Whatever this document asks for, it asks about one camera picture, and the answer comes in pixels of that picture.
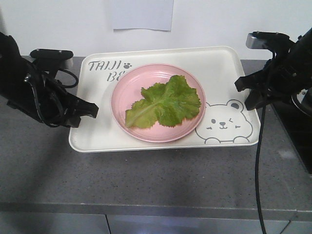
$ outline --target white wall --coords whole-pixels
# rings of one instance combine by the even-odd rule
[[[312,0],[175,0],[171,32],[114,31],[108,0],[0,0],[0,30],[22,55],[37,48],[87,56],[226,45],[241,59],[269,59],[270,52],[245,46],[247,34],[278,31],[296,41],[312,27],[311,10]]]

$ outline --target lettuce leaf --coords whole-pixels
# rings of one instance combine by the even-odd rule
[[[166,84],[155,83],[141,89],[144,99],[126,110],[126,127],[150,128],[156,121],[174,127],[183,119],[192,119],[199,113],[200,100],[184,76],[172,76]]]

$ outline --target bear ear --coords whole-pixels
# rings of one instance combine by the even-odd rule
[[[227,106],[231,106],[239,111],[243,111],[244,110],[244,105],[243,103],[241,103],[239,100],[235,100],[235,99],[231,99],[228,101],[228,103],[226,103]]]

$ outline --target gray countertop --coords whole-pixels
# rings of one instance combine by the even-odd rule
[[[242,65],[250,74],[264,62]],[[82,154],[68,135],[0,97],[0,211],[257,219],[256,145]],[[270,106],[260,190],[265,219],[312,221],[312,179]]]

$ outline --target paper sheet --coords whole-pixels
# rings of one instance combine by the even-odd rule
[[[174,0],[110,0],[114,29],[171,30]]]

